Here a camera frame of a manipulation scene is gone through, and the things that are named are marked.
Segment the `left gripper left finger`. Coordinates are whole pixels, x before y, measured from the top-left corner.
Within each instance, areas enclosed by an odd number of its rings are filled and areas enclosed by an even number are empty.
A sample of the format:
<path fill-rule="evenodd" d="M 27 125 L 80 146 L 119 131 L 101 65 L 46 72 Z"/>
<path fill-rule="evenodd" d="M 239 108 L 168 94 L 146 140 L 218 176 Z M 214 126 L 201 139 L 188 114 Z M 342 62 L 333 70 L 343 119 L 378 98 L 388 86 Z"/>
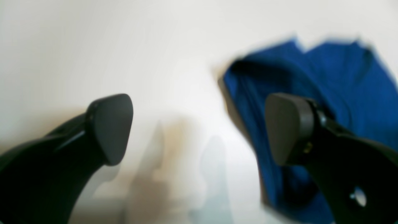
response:
<path fill-rule="evenodd" d="M 129 95 L 100 98 L 47 135 L 3 153 L 1 223 L 68 223 L 92 175 L 123 159 L 132 120 Z"/>

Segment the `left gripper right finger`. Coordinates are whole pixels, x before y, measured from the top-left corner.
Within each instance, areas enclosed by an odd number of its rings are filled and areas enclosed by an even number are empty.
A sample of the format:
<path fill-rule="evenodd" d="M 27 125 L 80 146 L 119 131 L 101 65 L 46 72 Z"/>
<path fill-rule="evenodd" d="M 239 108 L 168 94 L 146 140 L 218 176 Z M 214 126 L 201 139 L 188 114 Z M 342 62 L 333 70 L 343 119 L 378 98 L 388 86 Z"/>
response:
<path fill-rule="evenodd" d="M 397 152 L 327 118 L 310 98 L 274 93 L 265 102 L 274 161 L 302 166 L 337 224 L 396 224 Z"/>

